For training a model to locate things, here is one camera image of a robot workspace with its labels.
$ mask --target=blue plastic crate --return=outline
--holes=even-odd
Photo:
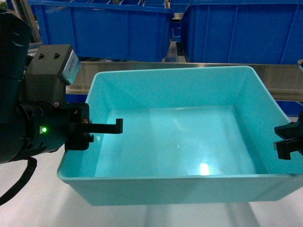
[[[171,0],[170,8],[174,13],[184,13],[189,0]]]
[[[165,7],[165,0],[145,0],[145,6]]]
[[[296,64],[302,0],[192,0],[181,20],[190,62]]]
[[[101,72],[87,103],[94,123],[124,119],[59,166],[92,205],[272,201],[303,186],[303,156],[273,147],[290,121],[250,67]]]
[[[96,2],[29,0],[44,44],[71,44],[80,57],[161,61],[169,48],[171,9]]]

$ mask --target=black mechanical part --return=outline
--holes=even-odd
[[[15,114],[30,38],[26,23],[0,9],[0,124]]]
[[[296,123],[275,127],[275,134],[283,139],[274,142],[279,159],[291,160],[290,153],[294,151],[303,155],[303,112],[299,114]]]
[[[20,99],[44,100],[63,106],[66,86],[61,75],[71,52],[71,45],[41,46],[25,72]]]
[[[57,151],[66,142],[69,110],[56,109],[45,101],[20,103],[19,108],[25,119],[26,133],[24,145],[12,161]]]

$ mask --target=screw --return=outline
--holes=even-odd
[[[57,59],[57,58],[59,58],[60,57],[60,54],[58,54],[58,53],[55,53],[55,55],[54,55],[54,59]]]

